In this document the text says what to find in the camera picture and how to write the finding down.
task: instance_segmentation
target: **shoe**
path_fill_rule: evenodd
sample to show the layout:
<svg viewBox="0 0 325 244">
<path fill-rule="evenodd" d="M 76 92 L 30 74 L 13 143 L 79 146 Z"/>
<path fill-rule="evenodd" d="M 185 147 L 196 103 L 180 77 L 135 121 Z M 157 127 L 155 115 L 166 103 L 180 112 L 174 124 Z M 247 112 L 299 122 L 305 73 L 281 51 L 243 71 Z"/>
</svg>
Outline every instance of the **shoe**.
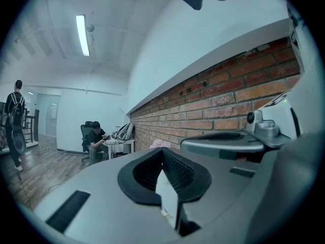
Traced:
<svg viewBox="0 0 325 244">
<path fill-rule="evenodd" d="M 20 166 L 15 166 L 15 168 L 20 172 L 20 171 L 22 171 L 22 167 L 21 167 L 21 165 Z"/>
</svg>

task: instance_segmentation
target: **ceiling light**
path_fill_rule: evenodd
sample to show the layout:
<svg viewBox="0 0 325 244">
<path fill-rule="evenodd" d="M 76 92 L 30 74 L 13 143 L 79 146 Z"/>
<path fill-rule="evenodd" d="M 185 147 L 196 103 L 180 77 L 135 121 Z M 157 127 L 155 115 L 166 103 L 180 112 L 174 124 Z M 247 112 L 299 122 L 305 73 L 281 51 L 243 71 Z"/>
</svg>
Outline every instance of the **ceiling light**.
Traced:
<svg viewBox="0 0 325 244">
<path fill-rule="evenodd" d="M 77 29 L 78 29 L 78 35 L 79 35 L 79 41 L 81 45 L 81 49 L 84 56 L 89 56 L 89 48 L 88 48 L 88 42 L 87 42 L 87 35 L 86 35 L 86 20 L 84 15 L 77 15 L 76 16 L 77 21 Z"/>
</svg>

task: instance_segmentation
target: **desk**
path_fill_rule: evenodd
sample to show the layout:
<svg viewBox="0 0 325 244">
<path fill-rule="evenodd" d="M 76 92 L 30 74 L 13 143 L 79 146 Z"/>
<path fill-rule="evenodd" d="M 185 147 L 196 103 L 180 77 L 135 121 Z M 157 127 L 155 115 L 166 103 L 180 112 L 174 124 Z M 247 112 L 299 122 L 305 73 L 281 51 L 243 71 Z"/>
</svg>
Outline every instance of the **desk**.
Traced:
<svg viewBox="0 0 325 244">
<path fill-rule="evenodd" d="M 134 142 L 135 139 L 131 137 L 127 141 L 122 141 L 122 140 L 116 140 L 116 139 L 110 139 L 105 141 L 105 145 L 108 146 L 108 158 L 111 159 L 111 154 L 112 154 L 112 146 L 115 145 L 123 145 L 123 144 L 130 144 L 131 145 L 131 153 L 134 153 Z"/>
</svg>

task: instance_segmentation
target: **seated man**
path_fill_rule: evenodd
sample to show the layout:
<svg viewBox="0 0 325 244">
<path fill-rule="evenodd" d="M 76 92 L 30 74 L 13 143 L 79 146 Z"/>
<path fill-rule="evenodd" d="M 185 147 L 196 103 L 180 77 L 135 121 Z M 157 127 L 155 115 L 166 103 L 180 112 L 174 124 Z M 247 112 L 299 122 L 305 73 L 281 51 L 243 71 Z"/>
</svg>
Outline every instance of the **seated man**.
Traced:
<svg viewBox="0 0 325 244">
<path fill-rule="evenodd" d="M 99 161 L 104 161 L 108 159 L 108 147 L 103 145 L 105 141 L 103 137 L 108 135 L 105 134 L 104 130 L 101 129 L 101 125 L 99 122 L 95 121 L 92 123 L 92 131 L 90 131 L 88 135 L 88 141 L 90 143 L 89 146 L 89 158 L 90 165 L 95 164 Z M 97 152 L 104 151 L 103 157 L 101 160 L 97 157 Z"/>
</svg>

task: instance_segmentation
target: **person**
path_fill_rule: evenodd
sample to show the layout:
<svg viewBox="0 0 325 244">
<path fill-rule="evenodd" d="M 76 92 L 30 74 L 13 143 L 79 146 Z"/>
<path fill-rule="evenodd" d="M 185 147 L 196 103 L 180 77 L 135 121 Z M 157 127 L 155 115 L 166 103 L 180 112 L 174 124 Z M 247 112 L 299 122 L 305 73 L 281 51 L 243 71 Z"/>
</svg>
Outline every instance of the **person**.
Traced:
<svg viewBox="0 0 325 244">
<path fill-rule="evenodd" d="M 89 158 L 90 165 L 95 164 L 99 161 L 104 161 L 108 159 L 108 147 L 104 145 L 105 140 L 103 137 L 107 137 L 105 131 L 101 128 L 98 121 L 92 123 L 92 131 L 88 134 L 89 146 Z M 97 153 L 103 151 L 103 157 L 99 160 Z"/>
<path fill-rule="evenodd" d="M 5 106 L 5 113 L 8 115 L 7 119 L 6 119 L 7 144 L 8 144 L 8 148 L 9 148 L 9 151 L 10 151 L 11 158 L 14 160 L 15 168 L 18 171 L 22 171 L 21 155 L 17 151 L 17 149 L 16 149 L 16 147 L 14 145 L 14 142 L 13 142 L 13 138 L 11 136 L 11 134 L 12 134 L 12 126 L 10 124 L 9 114 L 10 114 L 12 108 L 15 106 L 14 97 L 16 97 L 17 102 L 21 102 L 22 110 L 24 110 L 24 108 L 25 108 L 25 99 L 22 96 L 22 94 L 20 93 L 21 87 L 22 87 L 22 81 L 17 80 L 15 85 L 14 85 L 14 93 L 10 93 L 8 95 L 7 101 L 6 101 L 6 106 Z"/>
</svg>

